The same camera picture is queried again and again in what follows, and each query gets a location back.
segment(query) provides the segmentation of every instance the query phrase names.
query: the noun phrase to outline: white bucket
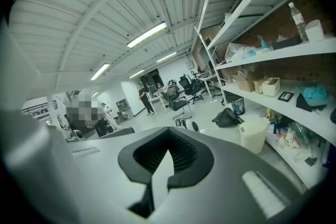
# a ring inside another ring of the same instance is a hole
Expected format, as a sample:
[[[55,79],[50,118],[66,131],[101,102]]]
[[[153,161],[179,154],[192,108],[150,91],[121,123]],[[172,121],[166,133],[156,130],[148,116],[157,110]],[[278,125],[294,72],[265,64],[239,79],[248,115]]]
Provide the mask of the white bucket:
[[[240,143],[241,145],[258,154],[261,152],[267,134],[268,122],[265,119],[246,121],[240,127]]]
[[[324,33],[320,20],[313,20],[306,26],[306,34],[309,42],[324,40]]]

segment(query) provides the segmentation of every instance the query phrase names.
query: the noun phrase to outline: white floor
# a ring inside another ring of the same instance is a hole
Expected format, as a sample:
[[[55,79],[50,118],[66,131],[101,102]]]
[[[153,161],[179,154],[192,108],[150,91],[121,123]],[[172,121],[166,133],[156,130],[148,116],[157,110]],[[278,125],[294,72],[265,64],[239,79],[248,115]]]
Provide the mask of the white floor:
[[[194,122],[197,123],[201,133],[240,145],[240,133],[237,126],[229,128],[219,128],[215,123],[211,121],[220,111],[225,108],[221,105],[222,97],[218,97],[217,102],[210,102],[208,94],[205,93],[203,95],[203,98],[204,100],[197,100],[195,104],[190,104],[193,116],[192,119]],[[166,113],[159,101],[154,103],[154,107],[158,116],[151,114],[147,115],[147,110],[143,110],[136,117],[128,121],[122,122],[121,126],[132,127],[136,132],[154,127],[175,126],[175,120],[173,120],[173,117],[180,114],[182,110],[174,112],[170,108],[167,108],[168,113]],[[90,137],[90,139],[96,139],[97,137],[97,135],[94,135]],[[261,153],[258,154],[258,156],[270,165],[272,165],[274,168],[282,172],[301,193],[305,191],[306,187],[304,186],[300,178],[282,159],[282,157],[266,142],[264,144],[264,148],[262,149]]]

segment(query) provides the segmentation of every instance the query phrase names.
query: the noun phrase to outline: small picture frame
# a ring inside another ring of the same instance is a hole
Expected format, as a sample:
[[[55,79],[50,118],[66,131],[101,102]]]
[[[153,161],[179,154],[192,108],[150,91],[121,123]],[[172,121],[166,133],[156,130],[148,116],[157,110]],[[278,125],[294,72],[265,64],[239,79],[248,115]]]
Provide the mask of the small picture frame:
[[[294,93],[292,93],[292,92],[283,92],[279,96],[278,100],[283,101],[283,102],[289,102],[289,100],[292,98],[293,95],[294,95]]]

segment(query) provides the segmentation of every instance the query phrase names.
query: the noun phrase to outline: cardboard box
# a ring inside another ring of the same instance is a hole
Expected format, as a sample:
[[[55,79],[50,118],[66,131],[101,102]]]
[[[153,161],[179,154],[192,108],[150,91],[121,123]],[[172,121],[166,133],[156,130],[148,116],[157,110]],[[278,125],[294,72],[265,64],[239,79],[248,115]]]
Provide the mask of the cardboard box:
[[[238,81],[238,87],[240,90],[245,92],[254,91],[254,81],[258,78],[262,77],[259,72],[249,72],[247,75],[247,79],[242,75],[235,75],[234,78]]]
[[[259,79],[259,80],[255,80],[253,81],[253,84],[254,84],[254,89],[256,91],[256,93],[259,93],[259,94],[262,94],[262,88],[263,88],[263,85],[262,83],[267,80],[267,78],[262,78],[262,79]]]
[[[264,95],[275,96],[280,90],[280,78],[268,78],[262,84]]]

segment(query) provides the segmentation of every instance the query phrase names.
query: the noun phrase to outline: corrugated metal ceiling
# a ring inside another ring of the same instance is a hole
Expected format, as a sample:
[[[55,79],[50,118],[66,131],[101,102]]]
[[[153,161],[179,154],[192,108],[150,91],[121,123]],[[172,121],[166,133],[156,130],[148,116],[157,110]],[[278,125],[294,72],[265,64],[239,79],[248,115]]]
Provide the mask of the corrugated metal ceiling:
[[[161,4],[163,8],[155,0],[17,0],[10,32],[42,74],[37,94],[73,90],[108,83],[113,75],[126,74],[191,43],[201,0],[164,0]],[[83,20],[88,14],[89,20]],[[168,29],[136,53],[126,46],[162,21],[171,32]],[[114,67],[91,82],[104,62]]]
[[[10,32],[43,74],[35,94],[106,84],[118,74],[151,67],[165,55],[190,49],[204,0],[17,0]],[[281,0],[255,0],[246,14],[263,14]],[[209,0],[202,28],[220,24],[237,0]],[[247,24],[234,26],[232,35]],[[135,37],[166,21],[168,30],[130,49]],[[91,82],[103,63],[111,69]]]

